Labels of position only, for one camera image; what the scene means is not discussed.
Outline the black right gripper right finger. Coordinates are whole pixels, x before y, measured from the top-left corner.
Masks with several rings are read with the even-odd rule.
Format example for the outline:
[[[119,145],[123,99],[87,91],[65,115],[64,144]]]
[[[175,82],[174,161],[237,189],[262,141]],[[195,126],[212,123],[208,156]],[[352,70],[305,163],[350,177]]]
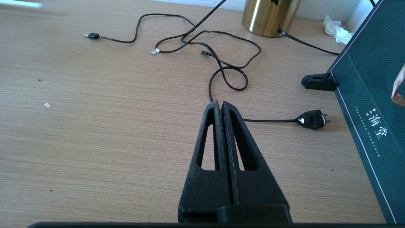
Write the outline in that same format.
[[[223,102],[222,119],[232,203],[285,205],[287,200],[239,110]]]

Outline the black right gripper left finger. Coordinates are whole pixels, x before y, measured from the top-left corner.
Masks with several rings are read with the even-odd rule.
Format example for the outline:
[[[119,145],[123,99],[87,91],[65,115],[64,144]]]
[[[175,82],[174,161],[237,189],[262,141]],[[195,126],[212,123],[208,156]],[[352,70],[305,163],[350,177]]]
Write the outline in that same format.
[[[213,126],[214,170],[204,170],[202,161],[208,127]],[[222,115],[217,101],[204,110],[194,152],[178,204],[179,222],[217,222],[220,208],[231,204],[228,156]]]

